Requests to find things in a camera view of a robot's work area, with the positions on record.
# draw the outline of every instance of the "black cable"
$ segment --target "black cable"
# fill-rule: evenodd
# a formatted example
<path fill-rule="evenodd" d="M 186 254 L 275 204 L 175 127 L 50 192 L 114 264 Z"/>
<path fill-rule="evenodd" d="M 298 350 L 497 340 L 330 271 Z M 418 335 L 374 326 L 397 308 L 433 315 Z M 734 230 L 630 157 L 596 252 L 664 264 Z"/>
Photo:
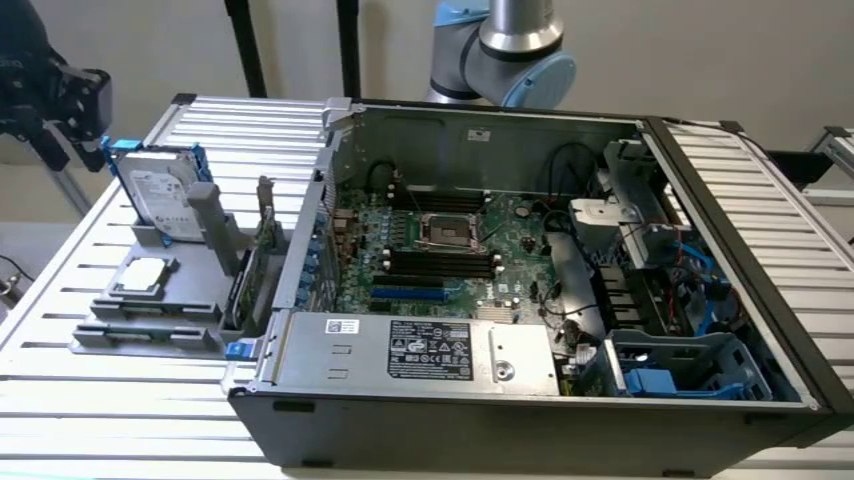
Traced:
<path fill-rule="evenodd" d="M 585 310 L 590 310 L 592 308 L 596 308 L 598 306 L 600 306 L 600 304 L 592 303 L 590 305 L 585 305 L 584 307 L 577 308 L 576 310 L 570 310 L 569 312 L 564 312 L 564 316 L 566 317 L 569 315 L 576 315 L 577 313 L 581 313 Z"/>
<path fill-rule="evenodd" d="M 626 233 L 626 235 L 622 236 L 622 239 L 626 240 L 633 233 L 636 233 L 638 230 L 641 230 L 644 227 L 649 226 L 649 223 L 642 223 L 641 225 L 638 225 L 636 228 L 633 228 L 632 230 L 629 230 L 629 233 Z"/>
<path fill-rule="evenodd" d="M 546 215 L 544 216 L 544 232 L 549 231 L 549 218 L 552 217 L 552 215 L 554 215 L 556 213 L 562 214 L 566 218 L 568 218 L 568 228 L 565 229 L 565 232 L 570 235 L 570 238 L 573 239 L 573 243 L 576 244 L 576 248 L 578 249 L 578 252 L 582 254 L 582 258 L 585 259 L 585 263 L 588 264 L 588 266 L 590 267 L 592 271 L 597 271 L 597 264 L 594 263 L 593 259 L 590 258 L 590 255 L 588 255 L 588 251 L 585 250 L 585 244 L 582 243 L 581 239 L 578 238 L 578 230 L 576 230 L 576 224 L 573 223 L 573 216 L 570 215 L 569 212 L 565 212 L 564 210 L 550 210 Z"/>
<path fill-rule="evenodd" d="M 374 160 L 374 162 L 369 166 L 369 173 L 365 176 L 365 192 L 366 193 L 371 192 L 371 190 L 373 190 L 373 188 L 371 188 L 371 177 L 374 176 L 374 170 L 377 170 L 377 167 L 379 167 L 381 165 L 386 165 L 386 166 L 391 167 L 393 170 L 398 169 L 398 165 L 395 164 L 395 161 L 391 158 L 381 158 L 378 160 Z"/>
<path fill-rule="evenodd" d="M 15 267 L 15 269 L 22 273 L 22 275 L 24 276 L 24 278 L 27 280 L 30 280 L 31 282 L 35 282 L 35 278 L 32 278 L 32 275 L 30 275 L 27 273 L 27 270 L 24 270 L 22 268 L 22 266 L 18 264 L 18 262 L 15 260 L 12 260 L 10 257 L 7 257 L 6 255 L 0 255 L 0 259 L 6 260 L 7 262 L 10 262 L 12 264 L 12 266 Z"/>
<path fill-rule="evenodd" d="M 507 220 L 507 221 L 502 222 L 502 223 L 498 225 L 498 227 L 495 227 L 495 228 L 493 229 L 493 231 L 491 231 L 490 233 L 487 233 L 483 237 L 481 237 L 481 243 L 486 242 L 486 241 L 493 237 L 493 235 L 495 235 L 495 234 L 498 233 L 498 231 L 499 231 L 502 228 L 505 228 L 505 226 L 506 226 L 509 223 L 510 223 L 510 220 Z"/>
<path fill-rule="evenodd" d="M 546 197 L 548 199 L 552 199 L 552 187 L 553 187 L 553 182 L 554 182 L 554 169 L 556 169 L 556 160 L 558 159 L 558 156 L 561 154 L 561 152 L 569 148 L 569 147 L 580 147 L 584 150 L 588 151 L 588 153 L 590 154 L 590 160 L 592 160 L 592 165 L 593 165 L 593 169 L 592 172 L 596 171 L 597 168 L 597 157 L 598 154 L 594 151 L 593 148 L 590 148 L 586 144 L 584 144 L 582 142 L 568 142 L 562 145 L 558 145 L 558 147 L 552 151 L 552 153 L 549 154 L 549 158 L 546 160 L 546 164 L 549 166 L 549 196 Z M 568 169 L 570 170 L 570 172 L 573 173 L 573 177 L 576 178 L 576 184 L 578 185 L 578 189 L 580 192 L 588 189 L 588 186 L 590 185 L 590 181 L 586 184 L 582 184 L 582 179 L 581 179 L 581 175 L 578 174 L 578 171 L 576 170 L 576 167 L 573 166 L 573 161 L 570 158 L 570 161 L 568 161 Z M 564 181 L 561 181 L 561 184 L 558 185 L 558 197 L 561 197 L 561 194 L 564 193 Z"/>

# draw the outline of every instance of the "blue cable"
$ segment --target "blue cable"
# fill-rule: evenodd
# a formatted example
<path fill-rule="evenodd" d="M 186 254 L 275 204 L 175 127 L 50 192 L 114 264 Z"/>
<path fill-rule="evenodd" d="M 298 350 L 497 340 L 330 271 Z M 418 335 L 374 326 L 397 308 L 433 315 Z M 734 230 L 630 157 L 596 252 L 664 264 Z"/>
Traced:
<path fill-rule="evenodd" d="M 716 398 L 718 400 L 738 400 L 745 392 L 745 385 L 742 383 L 732 383 L 718 390 L 702 391 L 702 390 L 680 390 L 677 397 L 680 398 Z"/>
<path fill-rule="evenodd" d="M 693 246 L 686 245 L 685 243 L 673 242 L 673 245 L 674 247 L 681 248 L 685 253 L 688 253 L 694 258 L 697 258 L 704 263 L 704 266 L 706 267 L 706 272 L 712 273 L 712 270 L 716 268 L 714 258 L 712 258 L 708 255 L 704 255 L 704 253 L 700 250 L 697 250 Z"/>
<path fill-rule="evenodd" d="M 712 314 L 716 311 L 716 302 L 712 300 L 706 300 L 706 313 L 704 315 L 704 322 L 700 324 L 700 328 L 694 333 L 696 337 L 702 337 L 706 335 L 706 331 L 709 331 L 709 327 L 712 327 Z"/>

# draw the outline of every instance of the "cable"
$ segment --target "cable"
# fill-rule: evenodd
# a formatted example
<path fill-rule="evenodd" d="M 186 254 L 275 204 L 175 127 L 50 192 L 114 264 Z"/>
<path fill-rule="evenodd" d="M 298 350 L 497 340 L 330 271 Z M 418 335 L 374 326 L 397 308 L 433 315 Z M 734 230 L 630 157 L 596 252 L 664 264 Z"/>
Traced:
<path fill-rule="evenodd" d="M 561 154 L 561 152 L 569 148 L 569 147 L 581 147 L 589 154 L 590 154 L 590 160 L 592 160 L 592 175 L 593 175 L 593 171 L 596 171 L 597 168 L 597 157 L 600 156 L 597 154 L 597 152 L 594 151 L 593 148 L 590 148 L 586 144 L 584 144 L 582 142 L 568 142 L 562 145 L 558 145 L 558 147 L 556 147 L 556 149 L 552 151 L 552 153 L 549 154 L 548 160 L 546 160 L 546 164 L 549 167 L 549 196 L 546 197 L 549 201 L 552 201 L 552 187 L 553 187 L 553 181 L 554 181 L 554 169 L 556 169 L 556 160 L 558 159 L 558 156 Z M 576 178 L 576 184 L 578 185 L 578 190 L 580 193 L 585 192 L 589 190 L 589 186 L 590 186 L 590 180 L 588 180 L 586 184 L 582 184 L 582 178 L 581 175 L 578 174 L 578 171 L 576 170 L 576 167 L 573 166 L 573 162 L 572 160 L 568 161 L 568 169 L 570 170 L 570 172 L 573 173 L 573 177 Z M 561 197 L 564 193 L 564 181 L 561 181 L 561 184 L 558 185 L 558 195 L 557 198 Z"/>
<path fill-rule="evenodd" d="M 391 158 L 381 158 L 381 159 L 374 160 L 374 162 L 371 163 L 371 166 L 369 166 L 369 173 L 365 176 L 365 191 L 366 191 L 366 193 L 373 190 L 373 188 L 371 188 L 371 177 L 374 175 L 374 170 L 377 170 L 377 167 L 379 167 L 381 165 L 386 165 L 386 166 L 391 167 L 393 170 L 398 169 L 398 165 L 395 164 L 395 161 Z"/>
<path fill-rule="evenodd" d="M 413 190 L 410 190 L 410 184 L 403 179 L 403 175 L 398 175 L 398 180 L 401 180 L 401 183 L 403 184 L 403 189 L 406 190 L 406 193 L 410 194 L 410 198 L 413 199 L 413 203 L 415 204 L 415 208 L 418 209 L 418 214 L 423 215 L 425 212 L 422 212 L 422 206 L 418 204 L 418 200 L 415 199 L 415 194 L 413 193 Z"/>
<path fill-rule="evenodd" d="M 490 237 L 495 235 L 498 231 L 502 228 L 505 228 L 505 225 L 507 225 L 509 223 L 510 223 L 510 220 L 505 220 L 505 222 L 502 222 L 502 224 L 498 227 L 495 227 L 490 233 L 487 233 L 483 237 L 481 237 L 481 242 L 486 242 L 490 239 Z"/>
<path fill-rule="evenodd" d="M 641 230 L 644 227 L 649 226 L 649 223 L 642 223 L 641 225 L 638 225 L 636 228 L 633 228 L 632 230 L 629 230 L 629 233 L 626 233 L 626 235 L 624 235 L 621 237 L 622 240 L 626 240 L 629 237 L 632 237 L 632 234 L 636 233 L 638 230 Z"/>
<path fill-rule="evenodd" d="M 716 311 L 716 302 L 713 302 L 712 300 L 706 300 L 706 313 L 704 315 L 704 322 L 700 324 L 700 327 L 697 328 L 697 332 L 694 334 L 696 337 L 702 337 L 704 335 L 706 335 L 706 332 L 709 331 L 709 327 L 712 327 L 712 314 Z"/>
<path fill-rule="evenodd" d="M 32 275 L 30 275 L 27 273 L 27 270 L 24 270 L 22 268 L 22 266 L 18 264 L 18 262 L 15 260 L 12 260 L 10 257 L 7 257 L 6 255 L 0 255 L 0 259 L 6 260 L 7 262 L 10 262 L 12 264 L 12 266 L 15 267 L 15 269 L 20 272 L 20 274 L 24 276 L 24 278 L 27 280 L 30 280 L 31 282 L 35 282 L 35 278 L 32 278 Z"/>
<path fill-rule="evenodd" d="M 486 207 L 489 207 L 490 205 L 495 205 L 503 197 L 505 194 L 499 193 L 498 195 L 495 195 L 495 198 L 491 201 L 485 201 L 483 205 L 481 205 L 481 208 L 475 210 L 475 213 L 473 213 L 473 215 L 478 215 L 479 213 L 482 213 L 486 210 Z"/>
<path fill-rule="evenodd" d="M 564 315 L 565 316 L 576 315 L 577 313 L 581 313 L 585 310 L 590 310 L 592 308 L 597 308 L 598 306 L 600 306 L 598 303 L 592 303 L 590 305 L 585 305 L 584 307 L 577 308 L 576 310 L 570 310 L 569 312 L 564 312 Z"/>
<path fill-rule="evenodd" d="M 582 243 L 581 239 L 578 238 L 578 231 L 576 230 L 576 224 L 573 223 L 573 215 L 570 215 L 570 212 L 565 212 L 564 210 L 549 210 L 546 215 L 544 215 L 544 232 L 549 231 L 549 228 L 548 228 L 549 227 L 549 218 L 554 214 L 561 214 L 569 219 L 568 228 L 565 229 L 565 231 L 570 235 L 570 238 L 573 239 L 573 243 L 576 244 L 576 248 L 578 249 L 578 252 L 581 253 L 582 258 L 585 259 L 585 263 L 590 267 L 590 270 L 596 272 L 597 271 L 597 264 L 594 263 L 593 259 L 590 258 L 590 255 L 588 255 L 588 251 L 585 250 L 585 244 Z"/>

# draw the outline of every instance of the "sticker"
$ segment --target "sticker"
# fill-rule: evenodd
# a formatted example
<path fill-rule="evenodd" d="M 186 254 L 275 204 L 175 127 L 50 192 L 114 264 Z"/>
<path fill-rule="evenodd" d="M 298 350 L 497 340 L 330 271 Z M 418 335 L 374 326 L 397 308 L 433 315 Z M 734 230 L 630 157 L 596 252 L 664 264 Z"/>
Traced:
<path fill-rule="evenodd" d="M 346 333 L 355 335 L 359 333 L 359 320 L 355 318 L 330 318 L 326 321 L 326 333 Z"/>
<path fill-rule="evenodd" d="M 469 130 L 469 141 L 470 142 L 489 142 L 490 141 L 490 135 L 493 135 L 493 132 L 490 132 L 489 130 L 471 129 L 471 130 Z"/>
<path fill-rule="evenodd" d="M 467 323 L 393 320 L 390 335 L 389 375 L 394 378 L 474 380 Z"/>
<path fill-rule="evenodd" d="M 169 173 L 134 170 L 131 181 L 154 226 L 177 240 L 202 240 L 197 212 L 182 181 Z"/>

